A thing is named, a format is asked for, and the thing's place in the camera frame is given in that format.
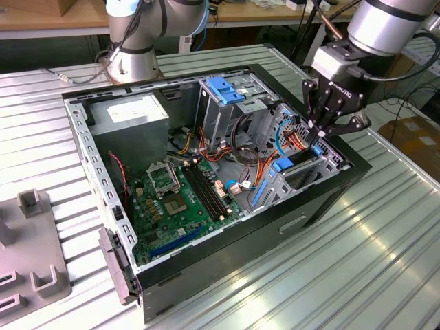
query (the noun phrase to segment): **wooden table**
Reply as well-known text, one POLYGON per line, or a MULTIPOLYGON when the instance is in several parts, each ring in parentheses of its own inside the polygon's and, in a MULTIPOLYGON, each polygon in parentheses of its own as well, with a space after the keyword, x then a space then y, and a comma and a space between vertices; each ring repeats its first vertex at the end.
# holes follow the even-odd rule
MULTIPOLYGON (((329 14, 334 13, 346 1, 332 6, 329 14)), ((354 11, 349 10, 338 19, 349 21, 354 11)), ((291 10, 285 6, 262 9, 247 2, 245 4, 222 3, 219 6, 218 28, 242 26, 292 25, 298 24, 302 10, 291 10)), ((215 20, 210 16, 207 28, 213 28, 215 20)), ((51 36, 83 36, 108 34, 108 20, 102 0, 78 0, 63 16, 55 17, 25 10, 8 8, 0 12, 0 39, 42 38, 51 36)))

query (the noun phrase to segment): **yellow wire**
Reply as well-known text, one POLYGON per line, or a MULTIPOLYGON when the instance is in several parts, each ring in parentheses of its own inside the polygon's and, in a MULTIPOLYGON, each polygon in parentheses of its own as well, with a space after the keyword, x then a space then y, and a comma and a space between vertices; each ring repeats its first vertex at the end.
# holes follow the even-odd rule
POLYGON ((299 143, 303 148, 307 148, 307 147, 303 144, 303 141, 301 141, 301 138, 300 138, 300 136, 299 136, 297 133, 295 133, 295 136, 296 136, 296 139, 298 140, 298 143, 299 143))
POLYGON ((188 151, 188 149, 190 148, 190 140, 191 140, 192 136, 193 136, 192 133, 188 134, 188 138, 186 139, 185 147, 181 151, 176 152, 177 154, 183 155, 186 151, 188 151))

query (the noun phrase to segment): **blue cable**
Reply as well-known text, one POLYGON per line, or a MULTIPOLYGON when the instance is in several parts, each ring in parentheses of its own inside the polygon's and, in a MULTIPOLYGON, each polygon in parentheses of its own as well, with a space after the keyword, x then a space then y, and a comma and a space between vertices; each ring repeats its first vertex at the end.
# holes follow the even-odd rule
POLYGON ((288 124, 290 122, 293 122, 293 120, 286 120, 285 122, 282 122, 280 126, 278 126, 278 129, 276 130, 276 135, 275 135, 276 148, 278 149, 278 151, 282 156, 285 156, 285 154, 284 151, 281 149, 281 145, 280 145, 280 130, 284 124, 288 124))
POLYGON ((197 49, 195 50, 196 52, 200 49, 201 46, 204 45, 204 43, 205 43, 205 39, 206 39, 206 27, 205 27, 205 29, 203 30, 203 39, 201 40, 200 45, 199 45, 199 46, 197 47, 197 49))
POLYGON ((236 184, 236 183, 237 183, 237 181, 234 181, 234 180, 230 180, 230 181, 226 182, 226 184, 225 184, 225 189, 226 189, 226 190, 229 189, 229 186, 230 186, 231 184, 236 184))

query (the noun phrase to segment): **motherboard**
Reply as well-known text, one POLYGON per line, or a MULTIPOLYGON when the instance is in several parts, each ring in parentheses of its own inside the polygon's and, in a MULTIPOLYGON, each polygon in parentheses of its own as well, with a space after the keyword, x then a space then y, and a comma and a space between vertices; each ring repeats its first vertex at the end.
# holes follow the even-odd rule
POLYGON ((177 168, 168 163, 159 166, 129 182, 138 239, 133 252, 141 263, 243 216, 233 197, 222 189, 219 195, 219 179, 206 160, 177 168), (168 186, 171 189, 164 193, 168 186))

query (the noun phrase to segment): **table surface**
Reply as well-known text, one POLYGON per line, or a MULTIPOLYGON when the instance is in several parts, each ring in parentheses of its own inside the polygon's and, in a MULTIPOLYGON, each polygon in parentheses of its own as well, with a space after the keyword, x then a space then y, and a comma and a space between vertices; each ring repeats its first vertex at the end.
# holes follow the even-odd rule
MULTIPOLYGON (((332 6, 333 14, 343 3, 332 6)), ((354 10, 348 10, 341 18, 353 16, 354 10)), ((236 21, 285 21, 299 20, 302 10, 291 10, 283 5, 262 9, 248 1, 246 4, 222 3, 219 6, 219 22, 236 21)), ((102 0, 78 0, 62 17, 49 16, 25 10, 8 8, 0 13, 0 31, 8 30, 44 30, 63 28, 102 28, 108 26, 107 13, 102 0)))
MULTIPOLYGON (((159 56, 166 76, 261 64, 298 98, 305 75, 262 45, 159 56)), ((87 79, 95 64, 59 68, 87 79)), ((122 306, 98 245, 102 227, 61 94, 43 71, 0 75, 0 200, 50 195, 70 296, 2 328, 143 329, 122 306)), ((344 136, 371 165, 324 218, 156 318, 149 329, 434 329, 440 321, 440 186, 372 131, 344 136)))

